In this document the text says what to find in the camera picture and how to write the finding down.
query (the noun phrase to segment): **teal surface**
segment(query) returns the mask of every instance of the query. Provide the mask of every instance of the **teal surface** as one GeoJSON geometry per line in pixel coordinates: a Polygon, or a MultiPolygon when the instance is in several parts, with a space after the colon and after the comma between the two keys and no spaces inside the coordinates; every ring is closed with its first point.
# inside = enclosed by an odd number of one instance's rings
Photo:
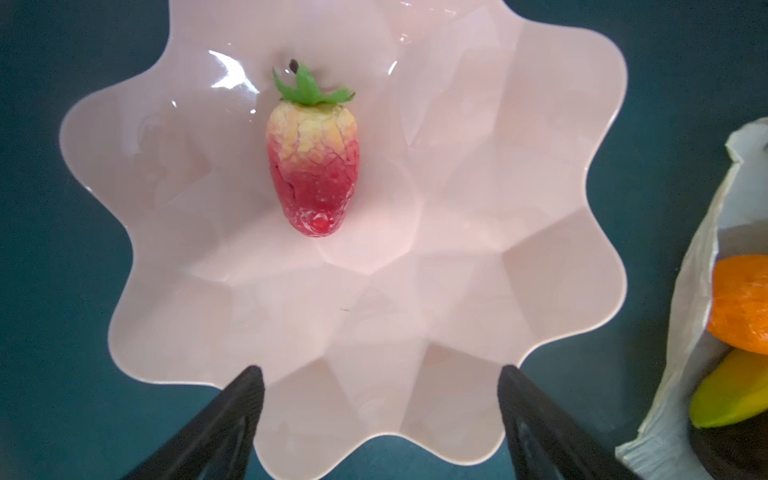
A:
{"type": "MultiPolygon", "coordinates": [[[[650,406],[677,268],[729,165],[723,143],[768,115],[768,2],[510,3],[534,20],[600,31],[627,59],[627,99],[588,181],[627,267],[627,302],[605,327],[524,364],[613,447],[650,406]]],[[[107,327],[131,245],[58,151],[70,106],[150,67],[167,33],[163,0],[0,0],[0,478],[117,478],[216,393],[135,382],[110,360],[107,327]]],[[[268,477],[254,455],[248,479],[257,478],[268,477]]],[[[512,473],[505,447],[458,467],[385,437],[328,478],[512,473]]]]}

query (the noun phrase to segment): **orange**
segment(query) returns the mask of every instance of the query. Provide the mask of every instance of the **orange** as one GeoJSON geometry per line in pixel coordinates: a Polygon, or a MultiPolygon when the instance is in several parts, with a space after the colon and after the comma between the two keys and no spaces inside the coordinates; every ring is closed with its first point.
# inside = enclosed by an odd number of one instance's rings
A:
{"type": "Polygon", "coordinates": [[[707,329],[731,346],[768,355],[768,255],[717,262],[707,329]]]}

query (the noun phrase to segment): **toy strawberry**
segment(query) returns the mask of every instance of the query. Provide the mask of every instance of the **toy strawberry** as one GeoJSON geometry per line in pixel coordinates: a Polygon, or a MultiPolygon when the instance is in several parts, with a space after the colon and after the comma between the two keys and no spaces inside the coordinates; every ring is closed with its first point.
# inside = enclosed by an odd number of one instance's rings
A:
{"type": "Polygon", "coordinates": [[[292,60],[290,67],[296,88],[273,71],[283,98],[266,124],[270,173],[290,224],[308,237],[325,237],[339,229],[355,193],[357,123],[340,105],[355,94],[341,88],[324,95],[304,64],[292,60]]]}

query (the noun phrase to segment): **plastic bowl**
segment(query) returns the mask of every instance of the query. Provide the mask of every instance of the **plastic bowl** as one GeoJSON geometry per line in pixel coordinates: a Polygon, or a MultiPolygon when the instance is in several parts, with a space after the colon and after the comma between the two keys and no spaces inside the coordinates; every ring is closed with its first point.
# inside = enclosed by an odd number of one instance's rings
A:
{"type": "Polygon", "coordinates": [[[171,0],[157,63],[61,127],[134,248],[114,361],[217,387],[261,366],[255,445],[276,478],[381,434],[482,461],[500,367],[623,301],[585,181],[626,83],[605,37],[501,0],[171,0]],[[291,58],[357,91],[357,194],[327,238],[288,224],[268,171],[271,71],[291,58]]]}

